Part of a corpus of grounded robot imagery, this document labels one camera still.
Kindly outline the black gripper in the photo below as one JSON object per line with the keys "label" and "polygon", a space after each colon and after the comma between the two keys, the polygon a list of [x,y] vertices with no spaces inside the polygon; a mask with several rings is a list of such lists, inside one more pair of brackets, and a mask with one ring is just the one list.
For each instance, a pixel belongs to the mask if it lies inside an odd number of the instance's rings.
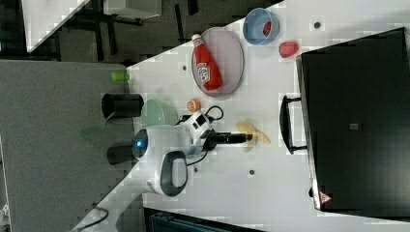
{"label": "black gripper", "polygon": [[253,136],[249,133],[216,132],[210,130],[203,144],[204,151],[212,151],[219,144],[241,144],[251,141]]}

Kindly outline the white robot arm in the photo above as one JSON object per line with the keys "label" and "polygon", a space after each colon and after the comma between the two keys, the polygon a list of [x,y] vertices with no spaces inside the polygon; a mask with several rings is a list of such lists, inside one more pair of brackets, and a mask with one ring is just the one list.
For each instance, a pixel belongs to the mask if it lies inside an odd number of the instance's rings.
{"label": "white robot arm", "polygon": [[212,151],[219,144],[240,144],[252,139],[250,133],[195,130],[182,125],[142,129],[132,141],[132,152],[138,159],[131,174],[132,192],[176,196],[188,182],[188,157]]}

